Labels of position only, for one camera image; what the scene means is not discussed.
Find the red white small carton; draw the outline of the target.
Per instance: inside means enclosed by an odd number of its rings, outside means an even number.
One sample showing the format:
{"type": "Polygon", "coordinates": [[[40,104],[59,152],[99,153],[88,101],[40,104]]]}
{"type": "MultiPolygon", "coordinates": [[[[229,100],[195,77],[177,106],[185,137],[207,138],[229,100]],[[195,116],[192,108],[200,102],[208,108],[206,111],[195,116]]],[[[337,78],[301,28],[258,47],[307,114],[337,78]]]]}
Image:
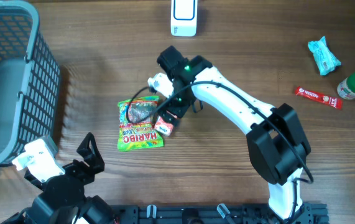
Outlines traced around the red white small carton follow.
{"type": "Polygon", "coordinates": [[[160,134],[163,134],[164,136],[170,136],[173,129],[174,129],[174,124],[173,122],[177,119],[177,116],[172,115],[172,122],[168,123],[166,122],[161,115],[158,115],[157,120],[154,125],[154,129],[159,132],[160,134]]]}

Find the Haribo gummy candy bag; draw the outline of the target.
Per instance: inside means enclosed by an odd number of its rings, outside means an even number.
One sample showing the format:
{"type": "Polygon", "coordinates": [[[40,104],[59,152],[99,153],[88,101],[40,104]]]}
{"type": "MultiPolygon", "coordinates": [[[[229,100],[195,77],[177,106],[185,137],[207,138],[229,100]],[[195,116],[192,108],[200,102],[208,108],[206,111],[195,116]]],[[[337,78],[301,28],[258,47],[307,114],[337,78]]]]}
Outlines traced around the Haribo gummy candy bag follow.
{"type": "Polygon", "coordinates": [[[162,136],[153,128],[153,116],[148,115],[156,109],[158,96],[120,101],[118,151],[127,152],[137,149],[163,147],[162,136]]]}

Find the white teal snack packet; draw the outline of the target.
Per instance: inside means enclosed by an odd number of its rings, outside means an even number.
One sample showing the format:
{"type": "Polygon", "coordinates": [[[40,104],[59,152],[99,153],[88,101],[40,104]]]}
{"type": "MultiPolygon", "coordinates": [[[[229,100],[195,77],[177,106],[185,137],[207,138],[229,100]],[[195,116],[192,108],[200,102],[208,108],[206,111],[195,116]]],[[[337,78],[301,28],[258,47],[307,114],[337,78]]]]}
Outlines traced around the white teal snack packet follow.
{"type": "Polygon", "coordinates": [[[320,40],[310,41],[308,43],[308,48],[313,54],[321,76],[325,76],[330,72],[333,72],[336,67],[341,65],[341,62],[328,48],[325,36],[323,36],[320,40]]]}

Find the small red item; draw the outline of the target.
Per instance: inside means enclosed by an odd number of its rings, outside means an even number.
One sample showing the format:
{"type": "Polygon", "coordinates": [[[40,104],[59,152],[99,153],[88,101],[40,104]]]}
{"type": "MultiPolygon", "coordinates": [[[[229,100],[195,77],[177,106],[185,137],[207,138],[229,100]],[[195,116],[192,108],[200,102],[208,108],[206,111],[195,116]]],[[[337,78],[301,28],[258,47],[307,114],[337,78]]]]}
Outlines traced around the small red item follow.
{"type": "Polygon", "coordinates": [[[343,101],[342,99],[324,95],[322,93],[318,93],[312,90],[306,90],[302,87],[298,86],[295,90],[295,94],[298,96],[302,96],[304,98],[308,98],[310,100],[316,101],[318,103],[322,103],[324,105],[331,106],[337,110],[341,110],[343,108],[343,101]]]}

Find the green lid jar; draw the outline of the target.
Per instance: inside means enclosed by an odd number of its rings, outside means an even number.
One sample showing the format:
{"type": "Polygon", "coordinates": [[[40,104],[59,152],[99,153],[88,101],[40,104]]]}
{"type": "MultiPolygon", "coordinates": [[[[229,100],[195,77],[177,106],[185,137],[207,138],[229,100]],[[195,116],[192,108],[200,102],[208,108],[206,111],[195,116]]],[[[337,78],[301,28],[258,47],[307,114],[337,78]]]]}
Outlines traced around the green lid jar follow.
{"type": "Polygon", "coordinates": [[[337,92],[345,100],[355,99],[355,72],[338,85],[337,92]]]}

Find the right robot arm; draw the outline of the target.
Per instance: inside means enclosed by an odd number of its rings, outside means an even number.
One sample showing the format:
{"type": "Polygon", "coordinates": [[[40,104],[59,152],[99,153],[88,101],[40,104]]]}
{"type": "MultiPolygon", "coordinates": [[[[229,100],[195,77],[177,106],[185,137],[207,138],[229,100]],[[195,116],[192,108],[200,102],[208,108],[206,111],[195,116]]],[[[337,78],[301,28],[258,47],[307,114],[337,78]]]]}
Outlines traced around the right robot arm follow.
{"type": "Polygon", "coordinates": [[[303,202],[299,197],[301,174],[314,179],[306,165],[311,147],[296,111],[264,103],[228,81],[207,59],[189,60],[174,46],[160,53],[152,88],[166,99],[157,108],[168,124],[183,118],[195,101],[207,103],[232,121],[245,135],[250,162],[269,184],[269,207],[285,223],[295,223],[303,202]]]}

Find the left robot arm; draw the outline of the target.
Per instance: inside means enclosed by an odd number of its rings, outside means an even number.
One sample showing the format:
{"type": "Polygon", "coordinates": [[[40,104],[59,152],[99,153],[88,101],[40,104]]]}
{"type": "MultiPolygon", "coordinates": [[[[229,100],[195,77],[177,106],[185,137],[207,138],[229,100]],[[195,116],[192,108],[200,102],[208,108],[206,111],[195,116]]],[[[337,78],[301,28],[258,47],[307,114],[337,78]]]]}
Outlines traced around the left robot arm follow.
{"type": "Polygon", "coordinates": [[[76,152],[83,158],[61,166],[55,160],[57,146],[42,136],[24,146],[12,164],[27,169],[25,179],[39,188],[32,205],[3,223],[117,223],[112,208],[99,196],[85,196],[85,185],[104,171],[104,161],[95,137],[88,133],[76,152]]]}

